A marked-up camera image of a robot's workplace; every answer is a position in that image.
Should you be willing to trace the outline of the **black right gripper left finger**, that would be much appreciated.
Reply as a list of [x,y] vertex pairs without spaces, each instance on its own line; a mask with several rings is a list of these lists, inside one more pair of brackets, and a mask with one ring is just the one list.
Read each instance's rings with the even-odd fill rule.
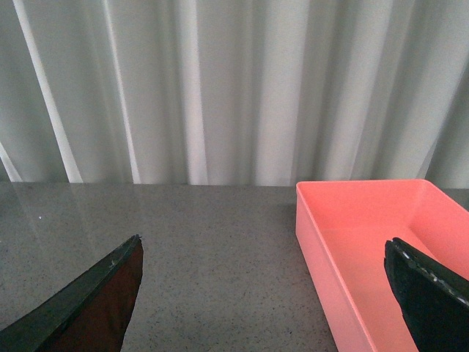
[[134,235],[50,297],[1,330],[2,351],[120,351],[143,274]]

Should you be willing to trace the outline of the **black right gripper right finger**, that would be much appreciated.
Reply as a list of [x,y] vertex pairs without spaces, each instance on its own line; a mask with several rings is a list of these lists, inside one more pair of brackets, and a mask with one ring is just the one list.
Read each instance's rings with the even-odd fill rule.
[[400,238],[385,243],[385,273],[419,351],[468,350],[468,280]]

